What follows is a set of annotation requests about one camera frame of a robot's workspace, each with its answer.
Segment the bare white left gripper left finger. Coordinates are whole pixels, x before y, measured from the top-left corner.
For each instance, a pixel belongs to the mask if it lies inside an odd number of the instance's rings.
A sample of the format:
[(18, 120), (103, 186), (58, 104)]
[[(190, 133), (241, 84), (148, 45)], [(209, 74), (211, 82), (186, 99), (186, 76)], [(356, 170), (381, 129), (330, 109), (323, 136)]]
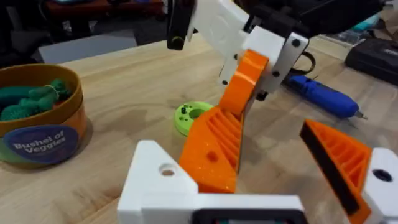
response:
[(139, 141), (117, 207), (119, 223), (189, 223), (189, 214), (166, 208), (143, 211), (142, 206), (148, 196), (159, 203), (172, 194), (197, 193), (195, 181), (157, 142)]

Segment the white orange left gripper right finger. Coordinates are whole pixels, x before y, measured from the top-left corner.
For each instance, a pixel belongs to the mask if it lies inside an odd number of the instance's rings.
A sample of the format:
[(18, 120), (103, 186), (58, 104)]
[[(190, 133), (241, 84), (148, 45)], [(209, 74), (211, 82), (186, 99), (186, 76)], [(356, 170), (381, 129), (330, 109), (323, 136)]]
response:
[(348, 223), (397, 223), (397, 154), (306, 119), (300, 137)]

